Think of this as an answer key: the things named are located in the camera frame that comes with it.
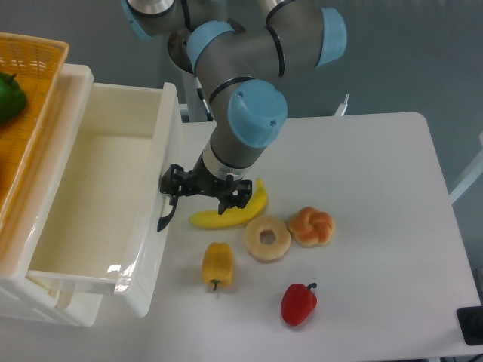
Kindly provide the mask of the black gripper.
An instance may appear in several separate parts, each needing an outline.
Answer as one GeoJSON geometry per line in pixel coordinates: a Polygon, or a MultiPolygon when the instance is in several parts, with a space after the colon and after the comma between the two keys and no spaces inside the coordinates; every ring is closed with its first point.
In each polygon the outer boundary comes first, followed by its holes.
{"type": "Polygon", "coordinates": [[[168,196],[174,206],[180,196],[204,195],[219,200],[217,212],[224,214],[228,209],[245,208],[253,192],[251,180],[235,181],[230,173],[224,179],[214,176],[203,161],[198,161],[190,172],[180,165],[172,164],[159,180],[159,191],[168,196]]]}

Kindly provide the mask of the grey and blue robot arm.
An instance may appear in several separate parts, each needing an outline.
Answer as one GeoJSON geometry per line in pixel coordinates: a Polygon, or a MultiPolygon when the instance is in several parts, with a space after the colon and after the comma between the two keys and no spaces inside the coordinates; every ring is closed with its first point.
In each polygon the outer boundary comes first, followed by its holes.
{"type": "Polygon", "coordinates": [[[122,2],[141,38],[187,31],[192,74],[216,123],[193,169],[174,164],[161,177],[160,192],[172,207],[191,195],[216,198],[220,213],[245,207],[252,195],[246,173],[288,116],[273,81],[343,56],[346,24],[336,9],[312,1],[261,1],[259,6],[264,27],[239,32],[221,1],[122,2]]]}

